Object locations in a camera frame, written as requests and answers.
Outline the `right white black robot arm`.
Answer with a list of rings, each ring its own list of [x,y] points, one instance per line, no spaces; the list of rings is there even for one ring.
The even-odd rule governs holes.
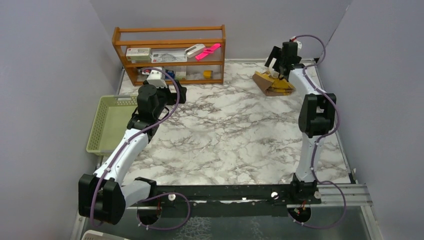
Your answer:
[[[292,84],[303,98],[298,116],[302,133],[301,155],[288,190],[289,199],[296,204],[312,198],[318,190],[316,163],[324,139],[334,127],[336,114],[336,96],[316,85],[307,73],[307,66],[300,61],[298,43],[286,41],[281,47],[274,46],[265,62],[266,67]]]

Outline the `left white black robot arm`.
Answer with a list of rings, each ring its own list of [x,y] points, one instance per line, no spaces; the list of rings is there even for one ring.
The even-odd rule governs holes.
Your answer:
[[[187,88],[178,80],[173,80],[172,84],[175,92],[171,92],[168,85],[159,87],[148,81],[138,89],[137,106],[121,141],[101,167],[93,174],[83,174],[78,181],[80,216],[116,225],[133,204],[141,201],[149,206],[155,203],[154,180],[137,177],[127,185],[123,185],[123,181],[159,125],[176,111],[179,104],[186,102]]]

